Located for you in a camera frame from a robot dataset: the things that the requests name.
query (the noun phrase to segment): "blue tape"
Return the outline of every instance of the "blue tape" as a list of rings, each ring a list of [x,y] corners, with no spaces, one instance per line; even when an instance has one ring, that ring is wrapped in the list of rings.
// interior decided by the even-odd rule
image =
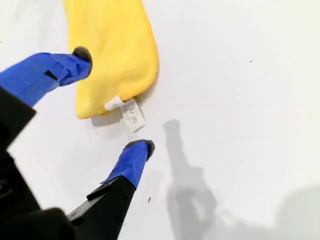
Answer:
[[[0,73],[0,86],[33,107],[47,92],[85,79],[90,70],[89,62],[74,55],[37,53]]]
[[[124,176],[137,188],[147,158],[148,144],[146,142],[140,141],[125,148],[109,177],[101,184],[105,184],[116,177]]]

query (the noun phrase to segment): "white care label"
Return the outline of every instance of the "white care label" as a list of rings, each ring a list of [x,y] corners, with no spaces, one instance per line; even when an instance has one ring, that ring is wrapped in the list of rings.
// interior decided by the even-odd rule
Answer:
[[[108,111],[111,111],[112,109],[120,108],[121,106],[125,105],[126,103],[121,100],[121,98],[118,96],[115,96],[112,98],[109,102],[107,102],[104,105],[104,108]]]
[[[136,100],[131,98],[120,106],[125,124],[130,131],[135,132],[146,125],[146,120],[142,116]]]

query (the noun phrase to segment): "white table surface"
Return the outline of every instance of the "white table surface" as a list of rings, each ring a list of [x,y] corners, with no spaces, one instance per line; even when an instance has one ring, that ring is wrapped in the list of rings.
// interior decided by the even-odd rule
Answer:
[[[41,207],[71,212],[141,137],[156,150],[120,240],[320,239],[320,2],[143,2],[160,62],[147,125],[78,120],[75,85],[47,94],[9,149]],[[62,1],[0,4],[0,70],[68,52]]]

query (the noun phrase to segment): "yellow cloth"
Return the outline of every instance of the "yellow cloth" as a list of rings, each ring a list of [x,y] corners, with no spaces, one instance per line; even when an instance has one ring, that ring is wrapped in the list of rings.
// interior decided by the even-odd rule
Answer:
[[[63,0],[69,50],[88,48],[90,76],[77,83],[80,119],[106,112],[115,96],[122,101],[144,92],[158,72],[158,52],[142,0]]]

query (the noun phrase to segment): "black rubber fingertip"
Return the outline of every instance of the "black rubber fingertip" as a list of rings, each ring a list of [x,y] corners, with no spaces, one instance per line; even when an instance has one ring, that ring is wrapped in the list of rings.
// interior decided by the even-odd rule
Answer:
[[[155,144],[154,144],[154,142],[153,142],[152,140],[140,139],[140,140],[132,141],[132,142],[129,142],[129,143],[124,147],[124,149],[129,148],[129,147],[131,147],[131,146],[133,146],[133,145],[135,145],[135,144],[137,144],[137,143],[140,143],[140,142],[144,142],[144,143],[146,143],[147,146],[148,146],[148,156],[147,156],[147,158],[146,158],[146,160],[148,161],[149,158],[152,156],[152,154],[154,154],[154,151],[155,151],[155,149],[156,149],[156,146],[155,146]]]
[[[88,74],[88,76],[89,76],[92,71],[93,64],[94,64],[89,50],[84,46],[77,46],[73,50],[72,55],[90,63],[91,68],[90,68],[90,71]]]

